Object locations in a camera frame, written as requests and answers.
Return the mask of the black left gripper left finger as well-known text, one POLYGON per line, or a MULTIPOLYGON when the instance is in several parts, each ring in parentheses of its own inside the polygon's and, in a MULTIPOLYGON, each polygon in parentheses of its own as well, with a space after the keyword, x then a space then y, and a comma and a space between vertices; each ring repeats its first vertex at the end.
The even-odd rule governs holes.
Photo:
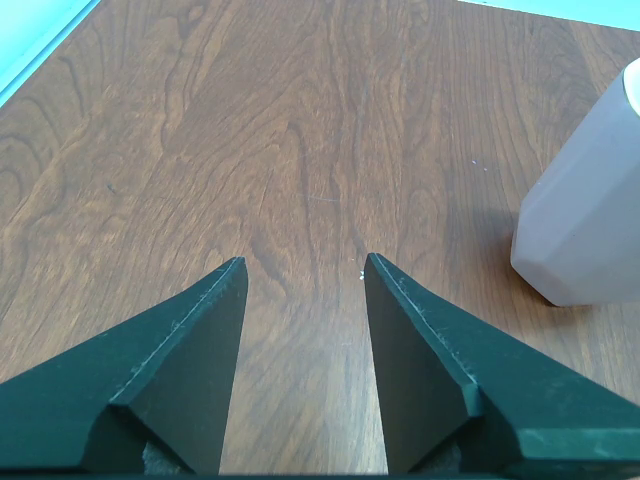
POLYGON ((219 470, 248 273, 235 257, 1 386, 5 474, 219 470))

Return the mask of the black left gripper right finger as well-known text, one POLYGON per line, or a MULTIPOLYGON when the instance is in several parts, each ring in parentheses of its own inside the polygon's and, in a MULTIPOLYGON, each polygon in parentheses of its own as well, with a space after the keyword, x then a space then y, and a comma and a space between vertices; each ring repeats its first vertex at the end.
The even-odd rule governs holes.
POLYGON ((635 475, 639 408, 421 286, 364 267, 393 474, 635 475))

